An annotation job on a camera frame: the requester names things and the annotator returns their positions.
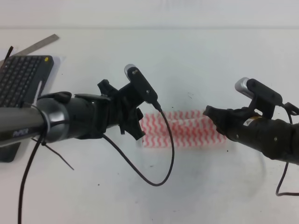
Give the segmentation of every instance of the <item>red and white striped cloth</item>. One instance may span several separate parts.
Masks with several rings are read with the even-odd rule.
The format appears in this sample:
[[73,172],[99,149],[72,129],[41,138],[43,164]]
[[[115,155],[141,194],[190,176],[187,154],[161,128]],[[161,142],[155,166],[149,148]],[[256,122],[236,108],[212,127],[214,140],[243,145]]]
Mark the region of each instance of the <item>red and white striped cloth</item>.
[[[216,131],[209,117],[199,110],[164,112],[172,131],[175,147],[199,147],[224,143],[226,137]],[[167,126],[160,113],[147,113],[140,120],[141,129],[146,133],[142,138],[144,147],[170,147]]]

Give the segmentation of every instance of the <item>white surface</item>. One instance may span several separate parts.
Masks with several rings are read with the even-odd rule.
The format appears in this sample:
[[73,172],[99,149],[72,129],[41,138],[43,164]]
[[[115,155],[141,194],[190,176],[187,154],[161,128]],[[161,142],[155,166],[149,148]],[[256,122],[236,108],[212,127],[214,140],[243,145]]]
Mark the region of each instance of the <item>white surface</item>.
[[[128,83],[124,66],[134,63],[166,111],[247,106],[249,99],[234,90],[241,77],[256,78],[299,105],[299,30],[1,30],[0,49],[21,50],[53,33],[61,39],[37,52],[65,56],[51,92],[99,94],[102,79],[121,88]],[[153,109],[143,104],[141,110]],[[281,109],[275,118],[287,120]],[[170,150],[142,149],[118,128],[107,134],[148,178],[164,178]],[[14,162],[0,164],[5,224],[17,220],[21,177],[34,143],[25,146]],[[104,140],[51,146],[75,171],[49,150],[38,150],[25,187],[25,224],[298,222],[298,198],[275,196],[284,163],[240,144],[177,149],[173,172],[159,188],[142,181]],[[291,165],[282,190],[299,191],[298,173]]]
[[0,27],[298,26],[297,0],[2,0]]

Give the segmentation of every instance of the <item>metal ruler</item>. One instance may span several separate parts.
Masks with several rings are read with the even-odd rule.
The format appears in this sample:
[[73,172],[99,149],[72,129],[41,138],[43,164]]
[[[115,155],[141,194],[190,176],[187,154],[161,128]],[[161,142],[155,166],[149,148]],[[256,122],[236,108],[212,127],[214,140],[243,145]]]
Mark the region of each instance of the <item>metal ruler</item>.
[[56,40],[58,40],[59,37],[56,35],[56,34],[53,34],[51,36],[48,36],[47,38],[31,45],[30,47],[24,49],[24,50],[21,50],[20,52],[14,54],[14,56],[25,56],[25,55],[28,55],[36,50],[39,50],[40,48],[50,44],[50,43],[53,43],[55,42]]

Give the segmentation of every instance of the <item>black keyboard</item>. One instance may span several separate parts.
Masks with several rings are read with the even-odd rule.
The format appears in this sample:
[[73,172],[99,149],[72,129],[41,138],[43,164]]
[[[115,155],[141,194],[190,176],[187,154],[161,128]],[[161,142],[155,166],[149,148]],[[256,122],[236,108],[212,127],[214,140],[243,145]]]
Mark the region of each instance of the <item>black keyboard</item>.
[[[54,65],[51,56],[12,56],[0,68],[0,107],[33,103],[39,83],[41,94]],[[20,143],[0,147],[0,161],[11,162]]]

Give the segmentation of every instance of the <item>black wire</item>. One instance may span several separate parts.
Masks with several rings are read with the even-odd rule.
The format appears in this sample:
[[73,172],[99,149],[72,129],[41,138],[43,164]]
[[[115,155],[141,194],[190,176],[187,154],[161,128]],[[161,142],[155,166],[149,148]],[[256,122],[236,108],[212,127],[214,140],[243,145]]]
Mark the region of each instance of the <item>black wire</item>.
[[23,178],[22,178],[21,187],[20,187],[20,194],[19,194],[18,224],[22,224],[22,204],[23,204],[23,194],[24,194],[26,178],[28,176],[28,172],[29,172],[29,169],[31,167],[34,156],[36,154],[36,151],[37,151],[38,147],[40,146],[42,140],[43,140],[43,133],[39,136],[39,138],[36,142],[36,145],[34,146],[34,148],[32,150],[31,156],[28,160],[28,163],[27,163],[27,166],[26,166]]
[[56,152],[54,149],[52,149],[50,146],[48,146],[47,144],[42,144],[42,146],[45,146],[46,148],[48,148],[50,151],[54,152],[56,155],[58,155],[62,160],[63,162],[65,162],[72,170],[74,170],[73,167],[71,167],[71,165],[62,157],[61,154],[59,154],[58,152]]
[[169,178],[170,176],[170,173],[172,171],[172,167],[173,167],[173,162],[174,162],[174,143],[173,143],[173,137],[172,137],[172,133],[171,133],[171,129],[169,127],[169,124],[168,124],[168,121],[163,113],[163,111],[161,110],[160,111],[165,123],[166,123],[166,126],[167,126],[167,129],[168,129],[168,132],[169,132],[169,136],[170,136],[170,140],[171,140],[171,147],[172,147],[172,156],[171,156],[171,163],[170,163],[170,167],[169,167],[169,171],[165,177],[165,179],[160,182],[160,183],[153,183],[151,181],[149,181],[135,166],[134,164],[126,157],[126,155],[122,152],[122,150],[110,139],[108,138],[106,135],[103,135],[103,138],[108,141],[120,154],[121,156],[125,159],[125,161],[131,166],[131,168],[148,184],[152,185],[152,186],[155,186],[155,187],[158,187],[158,186],[161,186],[163,185]]
[[[285,111],[286,111],[287,114],[288,114],[288,117],[289,117],[289,120],[290,120],[290,124],[293,124],[293,121],[292,121],[292,117],[291,117],[290,112],[289,112],[286,108],[285,108]],[[288,166],[289,166],[289,163],[286,162],[286,163],[285,163],[285,169],[284,169],[284,172],[283,172],[283,174],[282,174],[282,176],[281,176],[281,178],[280,178],[280,181],[279,181],[279,183],[278,183],[278,185],[277,185],[277,188],[276,188],[276,192],[275,192],[276,196],[299,196],[299,193],[292,193],[292,192],[283,192],[283,193],[279,193],[281,184],[282,184],[282,182],[283,182],[284,179],[285,179],[285,175],[286,175],[286,172],[287,172],[287,170],[288,170]]]
[[10,56],[11,52],[13,51],[13,49],[14,49],[14,47],[10,46],[10,48],[8,49],[8,52],[7,52],[6,56],[5,56],[4,61],[6,61],[9,58],[9,56]]

